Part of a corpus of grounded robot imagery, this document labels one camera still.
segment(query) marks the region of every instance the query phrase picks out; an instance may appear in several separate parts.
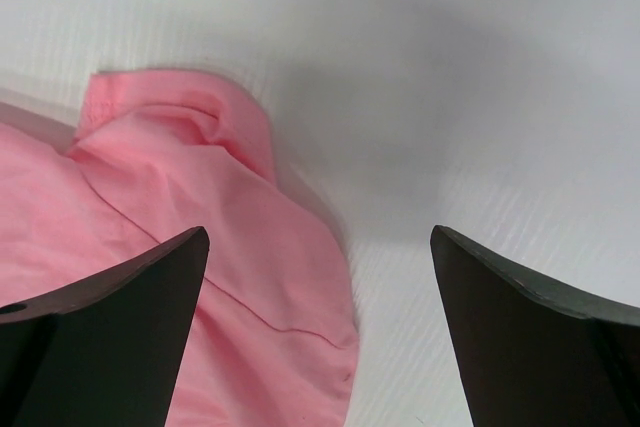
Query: pink fabric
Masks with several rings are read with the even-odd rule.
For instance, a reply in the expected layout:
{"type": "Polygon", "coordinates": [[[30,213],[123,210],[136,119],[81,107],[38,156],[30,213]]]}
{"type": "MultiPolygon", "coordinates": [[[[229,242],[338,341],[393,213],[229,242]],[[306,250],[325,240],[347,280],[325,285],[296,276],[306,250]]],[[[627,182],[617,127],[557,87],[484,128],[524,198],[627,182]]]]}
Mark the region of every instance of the pink fabric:
{"type": "Polygon", "coordinates": [[[0,305],[204,226],[211,251],[167,425],[343,425],[358,352],[345,259],[278,190],[267,119],[236,85],[94,76],[65,156],[0,126],[0,215],[0,305]]]}

